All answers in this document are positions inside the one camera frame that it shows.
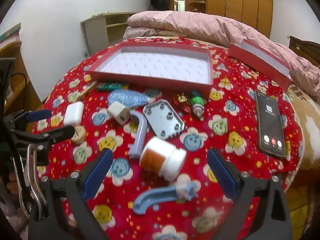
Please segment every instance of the smartphone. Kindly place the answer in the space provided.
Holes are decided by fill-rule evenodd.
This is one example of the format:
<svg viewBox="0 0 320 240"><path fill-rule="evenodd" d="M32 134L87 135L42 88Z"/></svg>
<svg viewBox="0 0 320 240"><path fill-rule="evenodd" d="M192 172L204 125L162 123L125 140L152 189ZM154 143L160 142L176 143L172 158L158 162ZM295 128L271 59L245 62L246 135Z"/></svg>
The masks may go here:
<svg viewBox="0 0 320 240"><path fill-rule="evenodd" d="M255 91L259 130L258 148L277 158L285 157L284 137L277 102L260 91Z"/></svg>

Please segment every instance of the black cable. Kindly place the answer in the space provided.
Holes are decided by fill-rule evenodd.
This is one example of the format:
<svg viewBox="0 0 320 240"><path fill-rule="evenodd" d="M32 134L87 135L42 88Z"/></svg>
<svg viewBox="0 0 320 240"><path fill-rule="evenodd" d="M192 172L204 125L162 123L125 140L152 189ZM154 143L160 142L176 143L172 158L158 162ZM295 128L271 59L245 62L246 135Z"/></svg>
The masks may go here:
<svg viewBox="0 0 320 240"><path fill-rule="evenodd" d="M22 101L23 102L22 103L22 109L24 109L25 108L25 102L26 102L28 80L27 80L27 76L24 73L21 73L21 72L14 73L10 77L13 77L13 76L16 76L16 75L21 75L21 76L24 77L24 95L23 95L23 101Z"/></svg>

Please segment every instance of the yellow smiley face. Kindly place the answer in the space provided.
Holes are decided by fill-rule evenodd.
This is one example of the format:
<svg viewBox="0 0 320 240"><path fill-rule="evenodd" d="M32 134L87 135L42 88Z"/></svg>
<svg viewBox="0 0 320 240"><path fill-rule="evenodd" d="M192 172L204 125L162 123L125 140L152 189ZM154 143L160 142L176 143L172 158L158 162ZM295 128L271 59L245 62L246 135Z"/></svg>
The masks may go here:
<svg viewBox="0 0 320 240"><path fill-rule="evenodd" d="M275 101L278 101L278 97L275 96L270 96L271 98L273 98Z"/></svg>
<svg viewBox="0 0 320 240"><path fill-rule="evenodd" d="M112 211L107 205L98 205L94 211L94 216L99 223L106 223L112 219Z"/></svg>
<svg viewBox="0 0 320 240"><path fill-rule="evenodd" d="M132 132L136 133L138 131L138 124L136 122L130 122L129 127Z"/></svg>
<svg viewBox="0 0 320 240"><path fill-rule="evenodd" d="M231 85L231 83L230 83L230 81L229 81L228 78L223 78L223 79L221 79L221 83L222 83L223 85L225 85L225 86L230 86L230 85Z"/></svg>
<svg viewBox="0 0 320 240"><path fill-rule="evenodd" d="M60 123L60 117L59 116L55 116L54 118L51 119L51 126L52 127L58 126L59 123Z"/></svg>
<svg viewBox="0 0 320 240"><path fill-rule="evenodd" d="M210 99L212 99L214 101L219 101L222 98L221 94L217 91L211 91L209 97L210 97Z"/></svg>
<svg viewBox="0 0 320 240"><path fill-rule="evenodd" d="M89 82L91 80L91 76L90 75L84 75L83 79L84 79L84 81Z"/></svg>
<svg viewBox="0 0 320 240"><path fill-rule="evenodd" d="M211 182L214 182L214 183L218 182L211 169L208 170L208 178Z"/></svg>
<svg viewBox="0 0 320 240"><path fill-rule="evenodd" d="M285 155L291 154L291 144L290 141L285 142Z"/></svg>
<svg viewBox="0 0 320 240"><path fill-rule="evenodd" d="M238 149L241 145L243 145L242 137L235 131L229 134L229 145L233 146L234 148Z"/></svg>
<svg viewBox="0 0 320 240"><path fill-rule="evenodd" d="M100 141L99 150L102 151L103 148L108 148L111 151L113 151L113 149L115 148L116 144L117 144L117 142L113 137L111 137L111 136L106 137L106 138L104 138L103 140Z"/></svg>

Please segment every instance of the metal screw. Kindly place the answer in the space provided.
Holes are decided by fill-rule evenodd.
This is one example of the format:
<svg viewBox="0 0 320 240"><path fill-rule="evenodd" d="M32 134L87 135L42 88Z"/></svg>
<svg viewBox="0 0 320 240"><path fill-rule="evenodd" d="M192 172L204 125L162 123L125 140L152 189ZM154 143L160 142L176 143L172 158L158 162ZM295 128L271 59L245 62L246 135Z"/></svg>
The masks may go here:
<svg viewBox="0 0 320 240"><path fill-rule="evenodd" d="M43 176L42 178L41 178L41 181L42 182L46 182L48 180L48 177L47 176Z"/></svg>
<svg viewBox="0 0 320 240"><path fill-rule="evenodd" d="M278 182L279 181L279 178L277 176L272 176L271 178L274 182Z"/></svg>
<svg viewBox="0 0 320 240"><path fill-rule="evenodd" d="M241 176L244 177L244 178L248 178L250 176L250 174L247 171L242 171L241 172Z"/></svg>
<svg viewBox="0 0 320 240"><path fill-rule="evenodd" d="M72 178L77 178L79 176L79 172L74 171L73 173L71 173L71 177Z"/></svg>

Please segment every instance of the orange label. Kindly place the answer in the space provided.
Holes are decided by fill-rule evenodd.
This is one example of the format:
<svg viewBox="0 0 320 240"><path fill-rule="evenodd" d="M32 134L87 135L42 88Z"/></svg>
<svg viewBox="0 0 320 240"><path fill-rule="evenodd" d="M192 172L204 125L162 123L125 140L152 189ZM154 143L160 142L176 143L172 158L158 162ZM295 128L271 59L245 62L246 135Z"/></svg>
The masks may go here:
<svg viewBox="0 0 320 240"><path fill-rule="evenodd" d="M146 149L144 156L141 160L141 167L147 171L151 171L155 174L158 174L161 170L164 161L165 157L150 149Z"/></svg>

